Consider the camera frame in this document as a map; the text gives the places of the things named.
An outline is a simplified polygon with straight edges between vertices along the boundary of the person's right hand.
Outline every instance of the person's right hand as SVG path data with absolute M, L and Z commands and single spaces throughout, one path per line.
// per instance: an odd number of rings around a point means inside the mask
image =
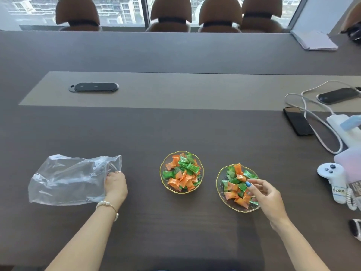
M 125 198 L 128 195 L 128 187 L 125 181 L 125 176 L 122 172 L 111 172 L 106 177 L 105 184 L 105 200 L 118 211 Z
M 290 221 L 284 208 L 281 193 L 273 185 L 260 179 L 249 179 L 246 185 L 249 195 L 255 195 L 274 230 Z

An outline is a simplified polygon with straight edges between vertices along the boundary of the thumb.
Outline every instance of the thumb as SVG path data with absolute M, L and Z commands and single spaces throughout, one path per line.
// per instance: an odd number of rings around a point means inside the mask
M 248 190 L 251 191 L 253 195 L 255 195 L 258 201 L 262 200 L 262 198 L 265 197 L 264 194 L 250 182 L 246 182 L 246 186 L 248 187 Z

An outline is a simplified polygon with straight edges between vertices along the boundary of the forearm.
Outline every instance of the forearm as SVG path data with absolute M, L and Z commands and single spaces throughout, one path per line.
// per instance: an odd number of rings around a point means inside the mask
M 98 207 L 46 271 L 97 271 L 115 215 L 110 206 Z
M 276 226 L 296 271 L 330 271 L 291 221 Z

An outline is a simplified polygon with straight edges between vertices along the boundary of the coiled white cord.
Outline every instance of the coiled white cord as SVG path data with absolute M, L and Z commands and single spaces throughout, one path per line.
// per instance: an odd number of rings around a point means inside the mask
M 331 130 L 331 132 L 332 132 L 333 134 L 335 134 L 335 136 L 336 136 L 336 138 L 337 138 L 337 140 L 338 140 L 338 142 L 339 142 L 339 144 L 340 144 L 340 148 L 339 148 L 339 150 L 337 150 L 336 152 L 335 152 L 335 151 L 332 151 L 331 149 L 329 149 L 329 148 L 327 147 L 327 145 L 322 141 L 322 139 L 321 139 L 321 137 L 318 135 L 318 133 L 317 133 L 317 132 L 314 130 L 314 128 L 311 126 L 311 128 L 313 129 L 313 131 L 314 131 L 314 133 L 315 133 L 315 135 L 316 135 L 316 137 L 317 137 L 317 139 L 318 139 L 318 141 L 322 144 L 322 146 L 323 146 L 328 152 L 330 152 L 330 153 L 332 153 L 332 154 L 339 154 L 339 153 L 341 153 L 342 150 L 343 150 L 343 142 L 342 142 L 342 140 L 341 140 L 340 135 L 337 134 L 337 132 L 336 132 L 328 123 L 326 123 L 324 120 L 322 120 L 320 117 L 318 117 L 315 113 L 313 113 L 312 111 L 310 111 L 310 110 L 307 109 L 306 100 L 311 101 L 311 102 L 313 102 L 313 103 L 315 103 L 315 104 L 321 105 L 322 107 L 324 107 L 325 109 L 327 109 L 329 112 L 331 112 L 332 115 L 335 115 L 335 113 L 334 113 L 333 110 L 332 110 L 330 107 L 328 107 L 327 105 L 325 105 L 325 104 L 323 104 L 323 103 L 321 103 L 321 102 L 318 102 L 317 100 L 312 100 L 312 99 L 307 98 L 307 97 L 304 96 L 305 93 L 307 93 L 307 92 L 309 92 L 309 91 L 312 91 L 312 90 L 315 90 L 315 89 L 317 89 L 317 88 L 319 88 L 319 87 L 321 87 L 321 86 L 324 86 L 325 84 L 327 84 L 327 83 L 329 83 L 329 82 L 332 82 L 332 81 L 337 82 L 337 83 L 340 83 L 340 84 L 344 84 L 345 86 L 348 86 L 348 87 L 350 87 L 350 88 L 353 88 L 354 90 L 356 90 L 358 93 L 361 94 L 361 91 L 357 90 L 357 88 L 355 88 L 354 86 L 350 86 L 349 84 L 346 84 L 346 83 L 344 83 L 344 82 L 342 82 L 342 81 L 330 80 L 330 81 L 327 81 L 327 82 L 325 82 L 325 83 L 323 83 L 323 84 L 321 84 L 321 85 L 319 85 L 319 86 L 317 86 L 317 87 L 314 87 L 314 88 L 305 90 L 305 91 L 303 91 L 301 94 L 289 93 L 289 94 L 287 94 L 287 95 L 284 97 L 284 101 L 285 101 L 286 104 L 288 104 L 288 105 L 290 105 L 290 106 L 292 106 L 292 107 L 298 107 L 299 109 L 301 109 L 302 111 L 304 111 L 304 117 L 305 117 L 306 119 L 307 119 L 307 113 L 310 113 L 310 114 L 313 115 L 316 119 L 318 119 L 322 124 L 324 124 L 329 130 Z M 289 102 L 287 101 L 287 97 L 290 96 L 290 95 L 296 95 L 296 96 L 301 97 L 304 107 L 299 107 L 299 106 L 297 106 L 297 105 L 294 105 L 294 104 L 289 103 Z
M 357 210 L 357 203 L 352 188 L 348 188 L 346 191 L 346 203 L 349 209 Z

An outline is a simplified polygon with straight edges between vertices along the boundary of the person's right arm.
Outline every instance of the person's right arm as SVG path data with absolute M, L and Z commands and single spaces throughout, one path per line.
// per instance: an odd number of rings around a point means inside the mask
M 296 271 L 330 271 L 288 218 L 280 192 L 264 180 L 249 179 L 246 185 L 281 237 Z

